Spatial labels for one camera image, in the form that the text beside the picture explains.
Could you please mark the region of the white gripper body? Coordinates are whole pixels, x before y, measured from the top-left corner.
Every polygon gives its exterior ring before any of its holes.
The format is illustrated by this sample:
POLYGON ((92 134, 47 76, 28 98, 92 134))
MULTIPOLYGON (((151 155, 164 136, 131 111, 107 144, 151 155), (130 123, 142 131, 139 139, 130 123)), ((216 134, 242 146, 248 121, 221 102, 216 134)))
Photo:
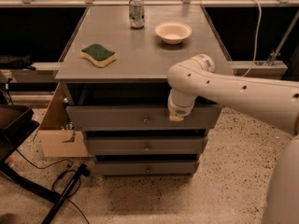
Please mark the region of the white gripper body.
POLYGON ((181 118, 189 116, 193 110, 194 103, 187 106, 176 105, 172 100, 168 101, 168 110, 171 115, 175 115, 181 118))

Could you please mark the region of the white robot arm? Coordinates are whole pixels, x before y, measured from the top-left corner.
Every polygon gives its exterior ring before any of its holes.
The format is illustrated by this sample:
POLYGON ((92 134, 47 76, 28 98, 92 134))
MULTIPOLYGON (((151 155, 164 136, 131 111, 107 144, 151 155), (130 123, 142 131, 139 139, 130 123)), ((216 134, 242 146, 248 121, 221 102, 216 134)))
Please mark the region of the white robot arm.
POLYGON ((175 119, 189 116, 195 99, 204 97, 292 136, 271 176, 262 224, 299 224, 299 83, 219 75, 205 54, 173 65, 167 81, 175 119))

